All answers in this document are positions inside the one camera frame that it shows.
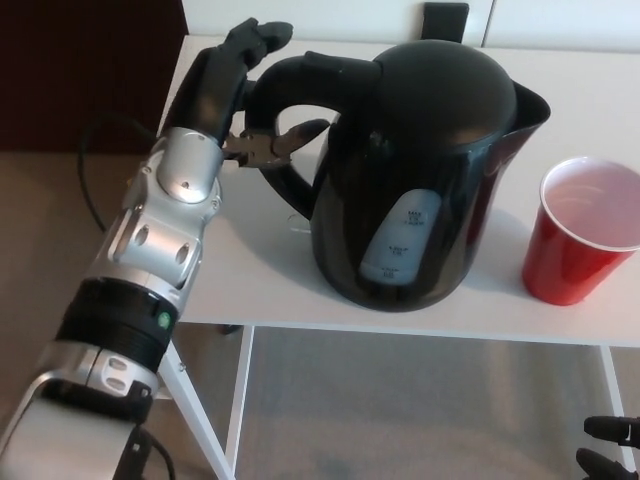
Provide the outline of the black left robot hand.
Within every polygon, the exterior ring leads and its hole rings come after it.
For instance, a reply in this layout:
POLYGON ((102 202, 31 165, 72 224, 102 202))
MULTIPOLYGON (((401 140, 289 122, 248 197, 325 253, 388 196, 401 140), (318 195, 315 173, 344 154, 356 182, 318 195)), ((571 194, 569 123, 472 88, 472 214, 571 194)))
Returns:
POLYGON ((290 163, 293 152, 329 127, 327 120, 305 121, 283 135, 273 127, 248 127, 236 137, 230 129, 234 114, 247 113, 257 100, 248 72, 285 47, 292 36, 293 26, 287 22, 261 24, 250 18, 234 27, 223 43, 197 55, 169 108, 165 126, 186 128, 215 140, 224 157, 241 167, 269 169, 290 163))

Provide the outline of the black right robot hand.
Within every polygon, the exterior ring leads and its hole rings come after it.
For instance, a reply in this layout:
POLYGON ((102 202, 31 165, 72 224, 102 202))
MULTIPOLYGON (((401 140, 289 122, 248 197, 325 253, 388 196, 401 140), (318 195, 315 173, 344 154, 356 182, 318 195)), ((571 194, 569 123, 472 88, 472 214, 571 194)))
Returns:
MULTIPOLYGON (((621 447, 639 449, 639 418, 622 416, 591 416, 584 420, 584 432, 593 438, 612 442, 621 447)), ((638 480, 639 473, 627 470, 593 450, 579 448, 576 461, 587 479, 638 480)))

